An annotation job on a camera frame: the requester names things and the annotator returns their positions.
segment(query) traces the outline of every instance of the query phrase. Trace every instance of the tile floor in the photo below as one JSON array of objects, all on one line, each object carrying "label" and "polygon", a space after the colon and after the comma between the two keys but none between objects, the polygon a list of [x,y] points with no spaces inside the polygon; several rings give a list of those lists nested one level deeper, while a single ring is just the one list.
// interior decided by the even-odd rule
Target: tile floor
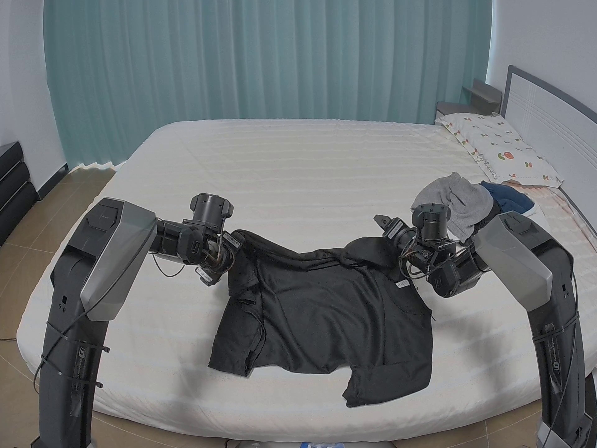
[{"label": "tile floor", "polygon": [[[35,204],[0,247],[0,338],[16,334],[21,315],[63,238],[110,180],[112,170],[76,170]],[[26,448],[38,435],[33,376],[15,342],[0,342],[0,448]],[[411,440],[397,448],[519,448],[535,446],[539,401],[467,427]],[[94,414],[100,448],[223,448],[223,438],[190,437]]]}]

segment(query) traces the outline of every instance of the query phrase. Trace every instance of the white bed sheet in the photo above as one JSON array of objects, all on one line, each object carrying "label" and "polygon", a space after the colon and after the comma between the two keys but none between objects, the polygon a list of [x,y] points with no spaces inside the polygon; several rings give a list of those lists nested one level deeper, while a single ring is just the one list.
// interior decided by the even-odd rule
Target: white bed sheet
[{"label": "white bed sheet", "polygon": [[[341,247],[380,235],[375,214],[410,217],[425,185],[452,171],[484,175],[437,125],[313,120],[198,121],[153,133],[116,173],[104,196],[126,199],[163,219],[190,216],[190,198],[220,194],[235,205],[228,230],[244,228],[295,251]],[[597,364],[597,254],[563,199],[528,189],[552,233],[575,256],[587,374]],[[17,333],[34,370],[52,286],[35,288]],[[164,270],[177,267],[162,261]],[[262,441],[378,441],[409,438],[480,421],[540,398],[525,310],[497,278],[441,299],[425,282],[433,309],[429,387],[377,406],[347,408],[344,367],[305,375],[279,367],[248,378],[208,369],[228,299],[227,279],[203,286],[192,269],[166,279],[148,257],[110,323],[95,408],[171,431]]]}]

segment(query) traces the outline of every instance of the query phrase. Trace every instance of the bed headboard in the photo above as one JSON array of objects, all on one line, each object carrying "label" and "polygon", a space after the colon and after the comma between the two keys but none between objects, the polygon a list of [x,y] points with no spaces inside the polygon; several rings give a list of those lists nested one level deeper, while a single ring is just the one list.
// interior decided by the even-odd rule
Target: bed headboard
[{"label": "bed headboard", "polygon": [[502,116],[556,169],[560,189],[597,229],[597,114],[570,95],[510,65]]}]

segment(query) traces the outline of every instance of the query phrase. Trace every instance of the pillowcase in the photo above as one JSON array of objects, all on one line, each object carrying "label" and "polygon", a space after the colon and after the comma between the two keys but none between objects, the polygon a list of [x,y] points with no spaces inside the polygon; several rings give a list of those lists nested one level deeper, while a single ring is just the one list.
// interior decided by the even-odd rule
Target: pillowcase
[{"label": "pillowcase", "polygon": [[502,116],[455,113],[437,119],[473,157],[490,182],[558,188],[556,170]]}]

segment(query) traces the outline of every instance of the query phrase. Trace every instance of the robotic arm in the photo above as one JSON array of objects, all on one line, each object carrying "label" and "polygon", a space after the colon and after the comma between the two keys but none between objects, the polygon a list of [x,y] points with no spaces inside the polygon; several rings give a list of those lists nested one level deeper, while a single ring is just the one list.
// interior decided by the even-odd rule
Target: robotic arm
[{"label": "robotic arm", "polygon": [[[234,263],[244,241],[223,230],[233,206],[199,194],[190,208],[193,219],[178,223],[104,198],[73,233],[51,274],[54,293],[38,368],[39,437],[32,448],[91,446],[100,356],[109,351],[103,345],[108,322],[122,308],[147,253],[195,266],[208,286]],[[585,448],[592,419],[585,413],[572,256],[518,213],[495,217],[457,253],[457,243],[447,238],[449,217],[447,207],[429,204],[414,212],[414,227],[397,217],[375,221],[398,249],[402,270],[408,270],[407,263],[418,268],[442,297],[474,287],[484,272],[496,273],[528,311],[543,399],[538,446]]]}]

